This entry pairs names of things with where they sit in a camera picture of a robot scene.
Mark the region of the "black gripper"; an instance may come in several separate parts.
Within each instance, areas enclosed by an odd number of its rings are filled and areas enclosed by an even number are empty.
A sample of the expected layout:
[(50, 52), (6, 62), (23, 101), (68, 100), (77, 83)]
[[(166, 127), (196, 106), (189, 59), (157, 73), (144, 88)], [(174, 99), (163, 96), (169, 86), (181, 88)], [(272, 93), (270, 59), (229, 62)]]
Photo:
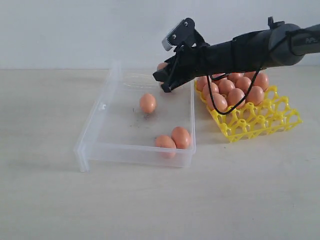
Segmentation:
[(190, 82), (196, 77), (213, 74), (213, 53), (209, 44), (194, 44), (175, 46), (175, 55), (164, 62), (167, 66), (155, 71), (152, 76), (158, 82), (165, 93)]

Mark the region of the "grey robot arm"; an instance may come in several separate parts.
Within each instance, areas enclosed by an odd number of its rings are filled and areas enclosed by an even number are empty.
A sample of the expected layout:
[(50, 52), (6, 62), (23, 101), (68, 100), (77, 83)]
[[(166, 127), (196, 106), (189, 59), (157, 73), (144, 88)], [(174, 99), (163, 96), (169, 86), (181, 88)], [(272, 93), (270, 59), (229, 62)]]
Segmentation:
[(266, 68), (292, 66), (307, 54), (320, 51), (320, 26), (301, 28), (268, 18), (268, 29), (252, 31), (230, 41), (210, 45), (195, 28), (192, 18), (182, 19), (162, 40), (175, 55), (153, 73), (166, 93), (194, 78), (214, 74), (246, 73)]

